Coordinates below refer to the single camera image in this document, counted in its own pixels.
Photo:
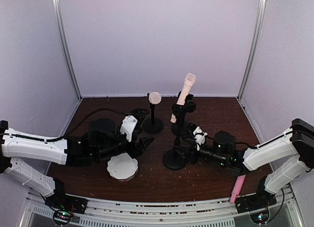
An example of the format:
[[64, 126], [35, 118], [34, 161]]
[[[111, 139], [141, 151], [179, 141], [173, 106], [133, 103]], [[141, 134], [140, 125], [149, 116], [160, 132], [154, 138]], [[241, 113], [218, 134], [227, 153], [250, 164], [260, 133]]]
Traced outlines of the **short black mic stand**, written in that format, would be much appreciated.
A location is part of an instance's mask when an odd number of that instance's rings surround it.
[[163, 129], [162, 120], [159, 118], [156, 118], [155, 116], [155, 107], [156, 105], [150, 104], [151, 117], [145, 119], [143, 122], [144, 131], [150, 134], [161, 132]]

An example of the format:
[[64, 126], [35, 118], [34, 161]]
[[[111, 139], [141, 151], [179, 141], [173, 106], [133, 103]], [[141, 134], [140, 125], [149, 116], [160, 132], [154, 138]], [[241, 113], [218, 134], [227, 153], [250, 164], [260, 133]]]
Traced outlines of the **tall black mic stand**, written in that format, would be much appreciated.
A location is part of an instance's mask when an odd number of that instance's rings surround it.
[[192, 101], [193, 97], [193, 94], [188, 94], [183, 105], [172, 105], [172, 114], [174, 115], [176, 122], [173, 122], [171, 129], [176, 136], [185, 136], [188, 134], [185, 116], [187, 113], [192, 113], [196, 110], [196, 103]]
[[180, 132], [177, 133], [172, 149], [166, 151], [162, 157], [163, 165], [169, 170], [181, 170], [186, 166], [186, 161], [175, 148], [180, 148]]

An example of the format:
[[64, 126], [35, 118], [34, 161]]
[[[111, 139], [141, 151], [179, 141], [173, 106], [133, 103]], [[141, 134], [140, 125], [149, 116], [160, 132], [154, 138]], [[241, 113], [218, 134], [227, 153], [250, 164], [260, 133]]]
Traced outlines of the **beige microphone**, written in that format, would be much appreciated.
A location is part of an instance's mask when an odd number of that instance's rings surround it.
[[157, 105], [161, 102], [162, 100], [162, 96], [159, 92], [151, 92], [148, 96], [148, 100], [150, 102], [150, 104], [152, 105]]
[[196, 82], [196, 75], [192, 73], [188, 73], [184, 79], [183, 88], [181, 90], [181, 93], [178, 97], [178, 100], [175, 106], [176, 105], [183, 106], [185, 104], [185, 99], [187, 95], [190, 93], [190, 90], [194, 86], [195, 82]]

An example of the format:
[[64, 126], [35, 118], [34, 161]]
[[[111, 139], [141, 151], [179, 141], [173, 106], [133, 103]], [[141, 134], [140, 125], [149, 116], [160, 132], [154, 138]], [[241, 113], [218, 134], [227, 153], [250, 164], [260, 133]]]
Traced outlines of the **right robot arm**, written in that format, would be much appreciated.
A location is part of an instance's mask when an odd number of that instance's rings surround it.
[[187, 131], [194, 140], [191, 154], [195, 160], [217, 163], [238, 176], [248, 174], [265, 164], [288, 157], [276, 171], [260, 180], [256, 197], [272, 198], [285, 185], [303, 172], [314, 168], [314, 127], [296, 118], [280, 135], [255, 146], [237, 150], [235, 136], [219, 131], [207, 144], [208, 135], [199, 126], [188, 124]]

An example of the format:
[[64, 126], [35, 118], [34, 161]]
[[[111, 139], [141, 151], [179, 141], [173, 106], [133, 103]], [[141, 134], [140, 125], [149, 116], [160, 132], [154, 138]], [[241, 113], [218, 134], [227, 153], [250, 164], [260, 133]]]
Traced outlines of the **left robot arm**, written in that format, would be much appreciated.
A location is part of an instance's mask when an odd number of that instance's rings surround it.
[[49, 161], [70, 167], [86, 167], [107, 161], [111, 157], [128, 154], [131, 158], [141, 156], [154, 138], [138, 138], [143, 129], [134, 116], [126, 116], [116, 127], [109, 118], [91, 121], [87, 132], [81, 137], [66, 136], [49, 138], [31, 136], [9, 128], [8, 122], [0, 122], [0, 171], [14, 176], [38, 191], [46, 204], [65, 209], [74, 204], [66, 195], [64, 183], [45, 176], [23, 158]]

